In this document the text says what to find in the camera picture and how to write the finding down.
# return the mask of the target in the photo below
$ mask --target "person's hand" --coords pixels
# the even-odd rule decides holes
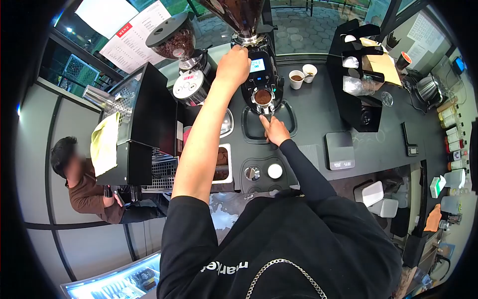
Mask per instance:
[[[121,200],[120,200],[120,198],[118,197],[118,195],[117,195],[116,193],[113,193],[113,196],[114,196],[114,198],[116,199],[116,202],[118,202],[119,206],[122,207],[123,204],[121,203]]]
[[[284,122],[279,121],[275,116],[271,117],[271,122],[264,115],[259,115],[259,118],[266,130],[264,137],[267,138],[267,142],[270,141],[277,146],[281,146],[282,142],[291,138]]]
[[[217,64],[216,79],[223,88],[232,89],[235,92],[249,76],[250,58],[247,48],[235,45],[227,54],[222,56]]]

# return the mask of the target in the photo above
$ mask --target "seated person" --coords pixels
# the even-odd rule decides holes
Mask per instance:
[[[121,205],[118,196],[105,197],[102,185],[96,184],[95,169],[91,159],[76,152],[76,138],[60,139],[51,150],[50,162],[53,171],[66,179],[71,207],[78,213],[96,214],[112,224],[142,222],[166,217],[169,202],[162,194],[147,193],[142,199],[151,199],[156,207]]]

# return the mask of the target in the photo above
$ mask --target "white paper cup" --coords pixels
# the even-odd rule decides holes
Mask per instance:
[[[314,80],[315,75],[317,74],[317,68],[313,65],[304,65],[302,67],[302,72],[304,73],[304,76],[307,76],[308,73],[312,73],[312,77],[304,79],[305,83],[312,83],[312,80]]]
[[[300,76],[302,80],[300,81],[295,81],[292,80],[292,76]],[[289,73],[289,81],[291,82],[291,87],[293,89],[299,89],[302,86],[302,82],[304,81],[304,73],[301,71],[292,71]]]

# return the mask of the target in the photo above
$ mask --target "refrigerator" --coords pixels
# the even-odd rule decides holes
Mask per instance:
[[[156,298],[161,253],[80,281],[61,284],[69,299]]]

